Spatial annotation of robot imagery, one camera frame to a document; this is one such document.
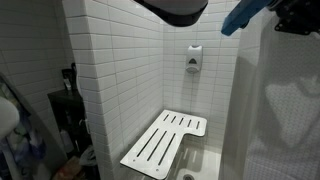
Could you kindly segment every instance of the blue handle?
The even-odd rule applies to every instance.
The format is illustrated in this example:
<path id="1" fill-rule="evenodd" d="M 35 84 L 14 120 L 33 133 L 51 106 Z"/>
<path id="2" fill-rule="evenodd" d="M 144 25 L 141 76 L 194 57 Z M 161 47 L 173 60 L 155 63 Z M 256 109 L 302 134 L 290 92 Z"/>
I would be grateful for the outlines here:
<path id="1" fill-rule="evenodd" d="M 230 36 L 238 28 L 247 24 L 249 20 L 268 6 L 273 0 L 241 0 L 226 17 L 222 27 L 222 34 Z"/>

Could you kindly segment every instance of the shower curtain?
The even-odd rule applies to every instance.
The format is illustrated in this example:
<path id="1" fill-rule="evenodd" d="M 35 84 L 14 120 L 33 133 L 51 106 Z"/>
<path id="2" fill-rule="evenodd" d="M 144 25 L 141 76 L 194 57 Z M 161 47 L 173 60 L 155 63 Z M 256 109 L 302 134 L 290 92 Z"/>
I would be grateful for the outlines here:
<path id="1" fill-rule="evenodd" d="M 277 22 L 264 11 L 242 32 L 220 180 L 320 179 L 320 40 Z"/>

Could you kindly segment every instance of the white tile wall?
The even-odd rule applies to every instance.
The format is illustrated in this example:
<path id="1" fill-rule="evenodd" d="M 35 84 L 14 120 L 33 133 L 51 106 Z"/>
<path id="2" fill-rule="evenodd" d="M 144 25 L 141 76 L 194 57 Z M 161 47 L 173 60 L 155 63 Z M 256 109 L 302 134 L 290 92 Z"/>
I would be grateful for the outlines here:
<path id="1" fill-rule="evenodd" d="M 102 179 L 163 109 L 163 25 L 132 1 L 63 1 Z"/>
<path id="2" fill-rule="evenodd" d="M 239 32 L 231 37 L 221 34 L 223 20 L 237 1 L 209 0 L 199 21 L 187 28 L 164 27 L 164 107 L 205 117 L 209 120 L 201 142 L 221 150 Z M 201 72 L 185 71 L 186 50 L 202 45 L 204 57 Z"/>
<path id="3" fill-rule="evenodd" d="M 66 160 L 47 97 L 63 88 L 60 70 L 73 62 L 63 11 L 53 0 L 1 0 L 0 14 L 0 73 L 27 104 L 47 144 L 35 179 L 49 179 Z"/>

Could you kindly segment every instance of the shower wall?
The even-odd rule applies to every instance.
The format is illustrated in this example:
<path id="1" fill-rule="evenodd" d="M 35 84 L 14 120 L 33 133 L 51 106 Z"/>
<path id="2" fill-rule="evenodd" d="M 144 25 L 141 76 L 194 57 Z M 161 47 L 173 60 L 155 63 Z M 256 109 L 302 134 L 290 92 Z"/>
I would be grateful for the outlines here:
<path id="1" fill-rule="evenodd" d="M 130 0 L 65 0 L 102 179 L 127 179 L 120 159 L 163 109 L 163 25 Z"/>
<path id="2" fill-rule="evenodd" d="M 224 18 L 237 1 L 209 0 L 199 21 L 190 27 L 164 26 L 164 107 L 208 119 L 205 137 L 188 137 L 221 151 L 240 31 L 221 34 Z M 185 71 L 186 50 L 203 46 L 199 73 Z"/>
<path id="3" fill-rule="evenodd" d="M 47 144 L 44 161 L 34 163 L 35 179 L 50 179 L 66 160 L 47 97 L 63 89 L 61 69 L 73 61 L 58 9 L 53 0 L 0 1 L 0 73 L 31 112 L 32 124 Z"/>

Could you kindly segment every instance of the wall-mounted dispenser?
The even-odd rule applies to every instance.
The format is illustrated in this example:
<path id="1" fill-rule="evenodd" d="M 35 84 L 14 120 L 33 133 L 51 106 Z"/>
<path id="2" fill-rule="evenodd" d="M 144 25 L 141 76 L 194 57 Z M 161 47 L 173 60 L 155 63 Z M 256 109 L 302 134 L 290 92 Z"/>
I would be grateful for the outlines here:
<path id="1" fill-rule="evenodd" d="M 202 46 L 190 46 L 187 52 L 186 70 L 189 73 L 197 73 L 202 66 Z"/>

